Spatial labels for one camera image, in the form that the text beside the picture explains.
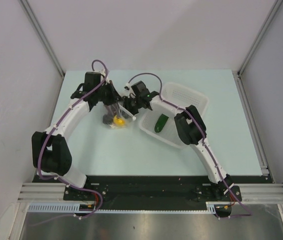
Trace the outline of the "clear zip top bag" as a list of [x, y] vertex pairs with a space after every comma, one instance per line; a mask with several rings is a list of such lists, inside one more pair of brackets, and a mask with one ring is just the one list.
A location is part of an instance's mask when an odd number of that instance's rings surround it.
[[[123, 104], [122, 103], [114, 103], [112, 105], [115, 105], [117, 108], [118, 108], [118, 114], [117, 116], [118, 117], [121, 117], [123, 119], [125, 119], [126, 121], [126, 125], [124, 127], [117, 127], [114, 125], [114, 123], [112, 125], [107, 125], [109, 126], [110, 128], [112, 129], [122, 129], [122, 128], [126, 128], [129, 126], [130, 123], [134, 122], [137, 120], [137, 118], [132, 114], [130, 113], [127, 109], [125, 109], [123, 107]], [[104, 108], [106, 110], [105, 114], [104, 115], [110, 115], [105, 107], [106, 105], [104, 105]]]

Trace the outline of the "dark round fake fruit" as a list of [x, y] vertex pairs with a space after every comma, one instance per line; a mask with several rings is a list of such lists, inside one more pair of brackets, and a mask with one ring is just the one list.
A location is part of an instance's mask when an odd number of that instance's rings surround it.
[[102, 117], [102, 122], [105, 125], [112, 125], [114, 123], [114, 117], [112, 114], [105, 114]]

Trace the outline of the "green fake vegetable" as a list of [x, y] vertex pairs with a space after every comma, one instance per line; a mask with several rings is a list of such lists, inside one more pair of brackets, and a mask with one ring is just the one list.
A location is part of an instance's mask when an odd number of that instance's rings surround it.
[[154, 126], [154, 132], [155, 133], [160, 133], [163, 128], [165, 127], [169, 117], [166, 116], [165, 114], [161, 114], [159, 118], [157, 119], [155, 126]]

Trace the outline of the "yellow fake fruit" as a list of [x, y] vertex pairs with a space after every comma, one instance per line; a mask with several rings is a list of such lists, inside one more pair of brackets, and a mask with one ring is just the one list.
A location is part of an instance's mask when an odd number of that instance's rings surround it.
[[116, 126], [116, 127], [124, 127], [126, 125], [126, 121], [125, 119], [115, 115], [113, 117], [113, 124]]

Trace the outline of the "dark purple fake grapes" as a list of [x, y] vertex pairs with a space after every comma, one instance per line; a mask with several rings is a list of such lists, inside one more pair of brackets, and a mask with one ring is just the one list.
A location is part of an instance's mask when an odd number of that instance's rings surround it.
[[119, 109], [115, 105], [106, 105], [105, 108], [107, 109], [108, 113], [115, 116], [118, 114]]

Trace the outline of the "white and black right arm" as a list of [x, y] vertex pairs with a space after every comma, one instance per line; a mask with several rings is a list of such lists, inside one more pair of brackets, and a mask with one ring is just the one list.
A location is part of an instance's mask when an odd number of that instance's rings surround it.
[[225, 200], [234, 181], [219, 164], [207, 138], [202, 114], [208, 107], [208, 97], [172, 82], [161, 83], [159, 91], [150, 91], [143, 81], [128, 82], [125, 89], [128, 92], [123, 96], [123, 106], [132, 116], [146, 109], [139, 128], [171, 147], [191, 147], [206, 170], [213, 197]]

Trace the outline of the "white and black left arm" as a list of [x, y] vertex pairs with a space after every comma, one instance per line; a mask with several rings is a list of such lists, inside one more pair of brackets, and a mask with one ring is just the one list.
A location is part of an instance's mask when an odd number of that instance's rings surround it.
[[72, 93], [70, 102], [61, 117], [45, 131], [36, 131], [31, 137], [33, 166], [43, 180], [57, 178], [75, 187], [81, 200], [88, 199], [92, 187], [86, 184], [87, 176], [74, 165], [67, 140], [81, 120], [98, 103], [112, 105], [121, 100], [108, 71], [88, 71], [84, 82]]

